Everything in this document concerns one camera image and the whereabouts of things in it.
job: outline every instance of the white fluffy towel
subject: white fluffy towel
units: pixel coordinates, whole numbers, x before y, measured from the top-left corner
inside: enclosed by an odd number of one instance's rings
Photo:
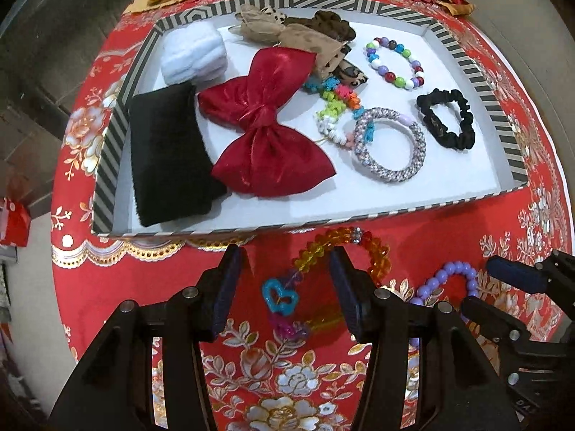
[[[167,85],[209,81],[228,67],[224,40],[209,21],[171,30],[163,39],[161,67]]]

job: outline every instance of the red bow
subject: red bow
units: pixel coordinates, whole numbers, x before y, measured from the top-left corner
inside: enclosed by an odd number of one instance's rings
[[[198,94],[204,116],[245,131],[223,152],[212,176],[237,193],[273,197],[302,193],[335,175],[313,141],[277,122],[277,109],[306,81],[315,58],[295,48],[262,48],[247,76]]]

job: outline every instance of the bracelet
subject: bracelet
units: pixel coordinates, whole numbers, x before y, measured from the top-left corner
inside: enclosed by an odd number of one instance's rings
[[[268,279],[262,285],[263,299],[271,312],[270,323],[282,338],[307,338],[310,333],[329,328],[343,319],[337,306],[328,306],[304,322],[292,321],[288,317],[300,300],[295,288],[304,280],[304,273],[309,272],[333,247],[346,243],[363,246],[369,252],[371,265],[367,273],[376,286],[381,286],[380,279],[391,270],[388,245],[381,244],[381,240],[370,231],[359,227],[340,227],[318,234],[292,261],[293,267],[286,276]]]
[[[320,134],[335,144],[351,149],[351,138],[338,131],[336,126],[346,108],[352,111],[356,120],[363,114],[365,109],[358,95],[335,76],[330,76],[322,83],[310,79],[304,83],[303,88],[311,93],[319,93],[321,98],[327,102],[326,107],[316,114],[317,129]],[[373,140],[373,125],[371,133],[368,130],[366,135],[367,142]]]
[[[377,119],[395,120],[410,129],[413,134],[413,155],[407,167],[402,170],[389,170],[378,164],[369,151],[364,141],[365,131],[367,125]],[[407,115],[401,114],[389,108],[370,108],[359,118],[355,124],[354,130],[354,148],[353,151],[360,163],[369,168],[369,170],[386,182],[402,182],[412,178],[419,169],[423,166],[423,161],[426,158],[425,138],[423,132],[418,124]]]
[[[440,285],[445,284],[450,275],[455,274],[461,274],[462,276],[465,276],[465,279],[467,279],[467,283],[465,285],[468,291],[467,296],[479,296],[479,292],[477,291],[477,271],[471,267],[471,264],[469,263],[455,261],[453,263],[445,263],[443,268],[435,272],[435,275],[432,278],[427,279],[427,281],[416,291],[417,296],[410,299],[409,303],[412,305],[425,306],[425,300],[431,296],[433,291],[439,288]],[[464,322],[467,322],[465,317],[461,317]],[[410,338],[409,344],[412,347],[417,348],[419,347],[419,339]]]
[[[413,68],[413,77],[411,79],[404,79],[401,76],[395,75],[393,71],[390,71],[387,66],[385,66],[381,60],[380,56],[377,54],[377,49],[379,47],[387,47],[389,50],[396,51],[403,55]],[[397,43],[396,41],[391,41],[387,37],[379,38],[376,37],[372,42],[366,45],[366,56],[367,61],[370,63],[373,69],[377,71],[380,76],[390,84],[394,84],[396,87],[405,88],[410,91],[416,87],[422,86],[425,83],[422,64],[413,57],[411,50],[408,50],[403,46],[402,43]]]
[[[441,120],[437,117],[432,106],[437,104],[457,102],[461,115],[461,134],[458,136],[455,133],[448,131]],[[452,91],[440,91],[434,89],[433,92],[427,95],[421,95],[417,100],[418,107],[423,113],[423,122],[435,140],[444,148],[449,149],[471,149],[475,144],[475,131],[473,131],[473,114],[469,111],[469,103],[463,94],[457,89]]]

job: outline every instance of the floral tablecloth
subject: floral tablecloth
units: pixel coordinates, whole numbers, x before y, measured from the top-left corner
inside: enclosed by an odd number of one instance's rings
[[[124,15],[94,61],[65,132],[52,201],[52,259],[60,315],[71,352],[79,359],[116,306],[169,298],[214,267],[230,241],[113,241],[90,234],[94,172],[116,94],[152,24],[161,17],[216,0],[190,0],[138,15]],[[508,115],[527,165],[527,188],[495,198],[361,222],[391,246],[392,270],[384,283],[404,299],[448,260],[478,268],[482,299],[524,321],[534,339],[547,339],[561,312],[542,295],[526,295],[491,278],[485,259],[499,254],[527,264],[552,248],[572,252],[573,228],[565,181],[554,148],[524,89],[491,45],[467,21],[429,1],[380,0],[440,19],[475,59]],[[203,344],[203,365],[218,428],[227,431],[350,428],[366,374],[370,346],[355,342],[343,323],[308,341],[278,338],[267,322],[261,283],[284,274],[308,241],[308,232],[238,237],[249,264],[240,277],[226,329]],[[356,267],[368,266],[360,247],[348,248]],[[456,307],[463,282],[450,280],[429,304],[448,299]],[[311,314],[333,303],[326,265],[318,264],[301,290],[298,310]],[[469,326],[476,332],[477,327]],[[479,343],[498,367],[496,347]],[[155,339],[153,386],[156,419],[166,424],[161,339]],[[404,423],[416,411],[419,358],[410,352]]]

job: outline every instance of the blue heart charm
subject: blue heart charm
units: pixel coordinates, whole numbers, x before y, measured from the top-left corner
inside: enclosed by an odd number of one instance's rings
[[[275,291],[278,299],[289,298],[290,302],[275,302],[272,292]],[[294,290],[285,288],[278,279],[269,279],[262,285],[263,299],[266,301],[271,312],[278,312],[282,316],[289,316],[295,310],[295,305],[300,301],[300,295]]]

